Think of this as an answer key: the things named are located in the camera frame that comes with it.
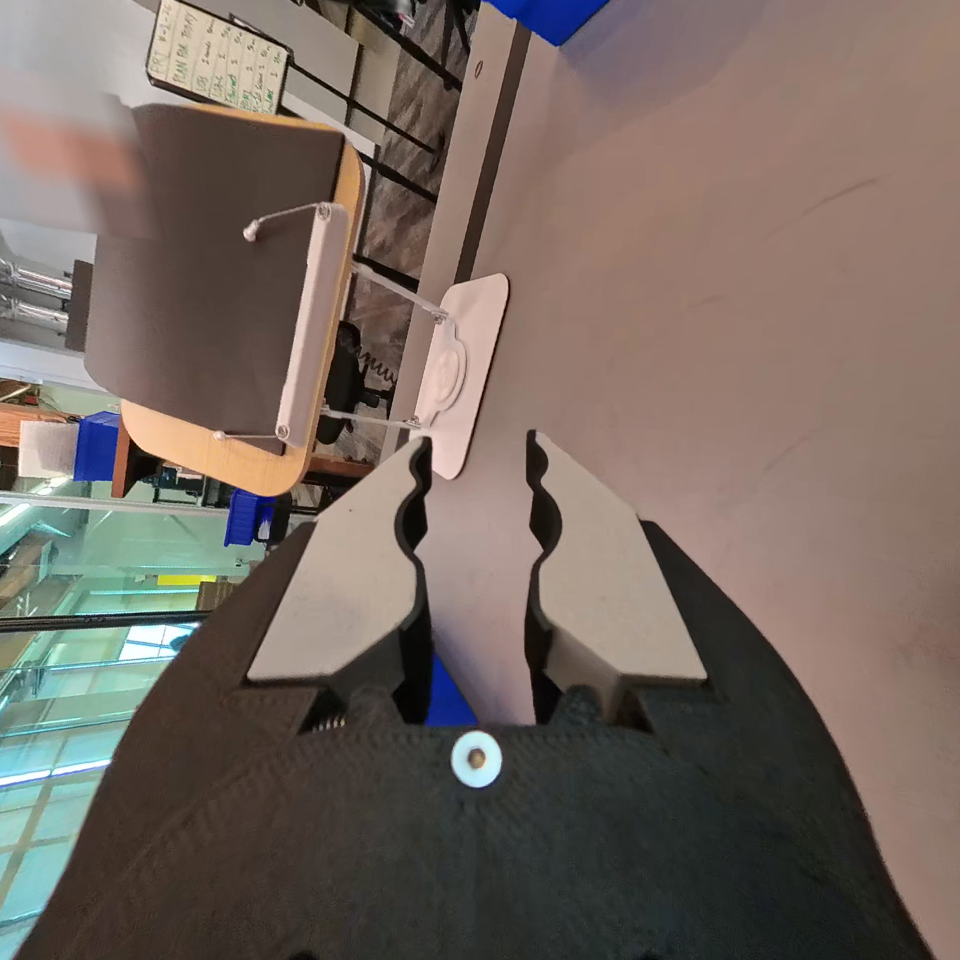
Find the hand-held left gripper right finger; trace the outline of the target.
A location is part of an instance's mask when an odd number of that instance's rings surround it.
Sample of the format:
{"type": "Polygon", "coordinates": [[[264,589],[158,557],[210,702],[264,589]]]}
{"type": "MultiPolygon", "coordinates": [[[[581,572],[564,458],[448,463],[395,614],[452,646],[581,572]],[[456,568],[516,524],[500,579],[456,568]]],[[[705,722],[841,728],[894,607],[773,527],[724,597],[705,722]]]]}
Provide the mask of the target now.
{"type": "Polygon", "coordinates": [[[545,726],[570,690],[602,721],[647,727],[642,690],[710,692],[702,656],[636,510],[540,430],[525,441],[539,546],[525,609],[534,719],[545,726]]]}

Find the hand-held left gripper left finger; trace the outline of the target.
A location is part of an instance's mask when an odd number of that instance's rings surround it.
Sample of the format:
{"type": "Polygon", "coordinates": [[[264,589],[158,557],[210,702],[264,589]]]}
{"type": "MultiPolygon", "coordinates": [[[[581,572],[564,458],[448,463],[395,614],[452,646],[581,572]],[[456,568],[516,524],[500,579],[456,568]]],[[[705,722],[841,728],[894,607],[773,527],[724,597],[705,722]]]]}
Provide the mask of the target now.
{"type": "Polygon", "coordinates": [[[318,516],[248,682],[315,685],[343,703],[378,687],[405,723],[426,723],[434,643],[417,548],[432,452],[431,438],[410,440],[318,516]]]}

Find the blue plastic bin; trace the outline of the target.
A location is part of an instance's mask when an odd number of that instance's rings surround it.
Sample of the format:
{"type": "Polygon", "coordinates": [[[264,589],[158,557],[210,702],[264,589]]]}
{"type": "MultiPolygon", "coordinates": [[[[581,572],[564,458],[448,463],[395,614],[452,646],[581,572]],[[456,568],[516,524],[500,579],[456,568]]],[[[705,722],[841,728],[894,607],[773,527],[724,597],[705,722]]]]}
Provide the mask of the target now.
{"type": "Polygon", "coordinates": [[[438,654],[433,654],[430,702],[425,726],[430,728],[467,728],[477,725],[477,717],[438,654]]]}
{"type": "Polygon", "coordinates": [[[555,47],[563,46],[608,1],[488,1],[505,17],[555,47]]]}
{"type": "Polygon", "coordinates": [[[234,489],[226,514],[223,546],[268,545],[276,501],[275,497],[234,489]]]}
{"type": "Polygon", "coordinates": [[[120,414],[102,411],[78,421],[73,479],[76,482],[113,480],[120,414]]]}

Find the white board stand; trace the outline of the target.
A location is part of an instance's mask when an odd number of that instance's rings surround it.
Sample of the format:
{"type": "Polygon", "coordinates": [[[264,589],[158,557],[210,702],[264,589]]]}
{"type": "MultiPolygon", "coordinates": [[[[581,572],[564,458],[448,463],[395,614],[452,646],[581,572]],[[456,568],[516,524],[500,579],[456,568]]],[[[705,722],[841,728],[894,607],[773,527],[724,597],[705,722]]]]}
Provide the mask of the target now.
{"type": "MultiPolygon", "coordinates": [[[[338,298],[347,265],[349,214],[342,204],[313,202],[252,219],[243,238],[254,244],[265,224],[309,211],[313,215],[293,342],[279,396],[273,437],[287,450],[306,450],[316,419],[362,422],[360,414],[320,405],[339,325],[338,298]]],[[[389,426],[424,434],[433,445],[433,471],[451,481],[462,473],[509,298],[503,273],[457,283],[439,304],[406,291],[354,259],[351,272],[428,313],[434,329],[414,414],[389,426]]]]}

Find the dark board with wooden rim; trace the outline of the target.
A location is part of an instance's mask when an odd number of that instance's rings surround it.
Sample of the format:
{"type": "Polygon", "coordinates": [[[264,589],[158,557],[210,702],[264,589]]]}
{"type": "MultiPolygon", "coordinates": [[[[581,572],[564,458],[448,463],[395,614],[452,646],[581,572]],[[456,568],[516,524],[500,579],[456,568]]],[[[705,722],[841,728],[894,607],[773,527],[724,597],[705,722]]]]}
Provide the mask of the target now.
{"type": "Polygon", "coordinates": [[[253,494],[312,458],[364,169],[335,127],[153,103],[148,239],[97,239],[84,365],[131,440],[253,494]]]}

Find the black whiteboard easel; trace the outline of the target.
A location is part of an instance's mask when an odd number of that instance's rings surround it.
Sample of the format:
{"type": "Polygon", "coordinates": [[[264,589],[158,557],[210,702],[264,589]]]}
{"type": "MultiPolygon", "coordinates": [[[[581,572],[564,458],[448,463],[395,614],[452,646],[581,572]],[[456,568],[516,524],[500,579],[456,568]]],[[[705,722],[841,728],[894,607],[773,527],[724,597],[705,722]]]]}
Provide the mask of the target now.
{"type": "Polygon", "coordinates": [[[328,123],[393,186],[430,202],[466,79],[473,2],[282,2],[293,51],[282,113],[328,123]]]}

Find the handwritten whiteboard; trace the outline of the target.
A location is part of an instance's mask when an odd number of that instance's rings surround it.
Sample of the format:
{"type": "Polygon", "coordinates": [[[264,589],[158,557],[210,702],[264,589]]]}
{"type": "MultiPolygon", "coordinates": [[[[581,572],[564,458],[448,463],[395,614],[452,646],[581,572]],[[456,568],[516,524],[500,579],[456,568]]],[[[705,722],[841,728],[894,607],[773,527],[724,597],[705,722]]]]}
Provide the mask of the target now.
{"type": "Polygon", "coordinates": [[[292,51],[231,19],[180,1],[160,1],[146,75],[160,90],[196,103],[277,116],[292,51]]]}

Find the silver duct pipes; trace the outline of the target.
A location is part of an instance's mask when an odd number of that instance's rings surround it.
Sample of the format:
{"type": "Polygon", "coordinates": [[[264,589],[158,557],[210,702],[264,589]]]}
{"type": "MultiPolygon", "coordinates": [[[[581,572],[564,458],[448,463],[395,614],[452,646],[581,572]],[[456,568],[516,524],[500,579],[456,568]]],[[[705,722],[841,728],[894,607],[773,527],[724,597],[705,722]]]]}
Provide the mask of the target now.
{"type": "Polygon", "coordinates": [[[1,258],[1,320],[48,331],[66,340],[73,294],[70,273],[50,274],[1,258]]]}

